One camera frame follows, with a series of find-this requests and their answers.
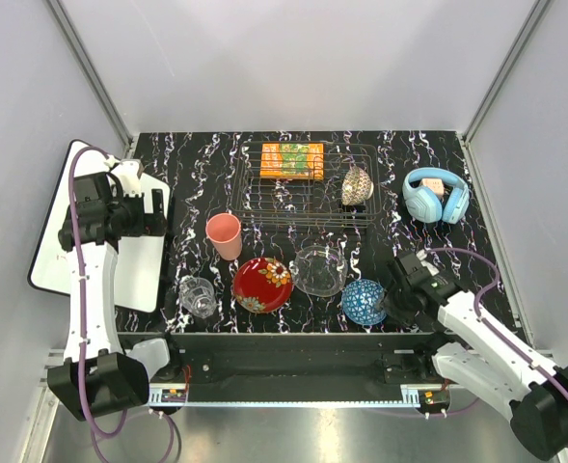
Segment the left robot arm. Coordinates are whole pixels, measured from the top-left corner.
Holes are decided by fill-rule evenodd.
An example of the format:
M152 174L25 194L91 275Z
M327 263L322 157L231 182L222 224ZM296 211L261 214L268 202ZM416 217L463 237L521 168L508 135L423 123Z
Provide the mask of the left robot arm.
M70 317L63 362L47 372L47 386L81 422L147 404L149 382L182 373L183 359L162 338L129 349L115 321L115 275L125 237L160 236L166 228L163 193L154 211L131 196L119 177L98 172L69 181L69 205L58 239L70 277Z

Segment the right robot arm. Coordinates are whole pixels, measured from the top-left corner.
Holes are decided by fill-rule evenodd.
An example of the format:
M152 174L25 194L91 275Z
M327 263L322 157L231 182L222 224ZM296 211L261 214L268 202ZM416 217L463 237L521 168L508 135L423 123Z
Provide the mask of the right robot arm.
M539 353L482 306L496 281L473 291L426 258L424 251L401 252L389 260L392 286L382 304L400 324L434 331L416 350L416 377L428 383L442 377L467 389L540 460L568 449L568 366Z

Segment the beige patterned bowl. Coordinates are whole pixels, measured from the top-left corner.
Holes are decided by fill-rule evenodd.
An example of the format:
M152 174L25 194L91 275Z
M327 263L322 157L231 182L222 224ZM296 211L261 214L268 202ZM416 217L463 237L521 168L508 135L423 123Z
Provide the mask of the beige patterned bowl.
M373 194L373 181L366 170L353 166L344 177L341 186L343 205L358 205L368 200Z

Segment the blue triangle pattern bowl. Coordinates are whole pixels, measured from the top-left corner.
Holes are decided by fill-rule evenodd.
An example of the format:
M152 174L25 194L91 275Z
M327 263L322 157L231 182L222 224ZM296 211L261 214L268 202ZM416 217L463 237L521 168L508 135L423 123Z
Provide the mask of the blue triangle pattern bowl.
M387 316L382 307L384 298L385 290L379 283L360 279L344 288L341 307L344 314L354 323L373 326L381 323Z

